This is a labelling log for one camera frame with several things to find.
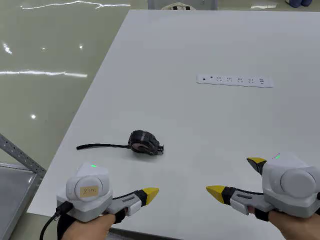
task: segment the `handwritten label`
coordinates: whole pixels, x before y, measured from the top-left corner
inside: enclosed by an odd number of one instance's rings
[[[80,187],[80,197],[88,198],[98,196],[98,186],[82,186]]]

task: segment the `white round knob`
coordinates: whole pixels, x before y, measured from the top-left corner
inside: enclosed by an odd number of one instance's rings
[[[102,192],[102,183],[96,176],[85,176],[76,183],[74,190],[79,200],[91,202]]]
[[[316,192],[315,179],[302,169],[286,171],[280,180],[285,193],[294,198],[306,198]]]

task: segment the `tape measure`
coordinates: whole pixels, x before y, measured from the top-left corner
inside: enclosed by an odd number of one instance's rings
[[[92,143],[77,146],[77,150],[91,149],[91,148],[123,148],[131,149],[132,151],[140,154],[148,154],[151,156],[162,155],[164,153],[164,146],[160,145],[156,137],[148,131],[135,130],[131,133],[128,145],[117,145],[108,143]]]

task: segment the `hand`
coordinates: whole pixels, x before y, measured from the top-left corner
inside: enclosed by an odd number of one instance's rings
[[[65,231],[62,240],[105,240],[115,220],[115,215],[107,214],[89,222],[75,221]]]
[[[309,218],[290,216],[271,211],[269,221],[276,226],[286,240],[320,240],[320,215]]]

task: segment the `shiny floor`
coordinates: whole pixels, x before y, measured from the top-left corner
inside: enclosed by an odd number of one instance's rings
[[[147,0],[0,1],[0,133],[47,169],[128,10],[147,8]],[[320,12],[320,1],[219,0],[218,9]],[[16,161],[0,151],[0,162]],[[47,219],[25,213],[11,239],[37,239]],[[55,224],[45,239],[56,239]]]

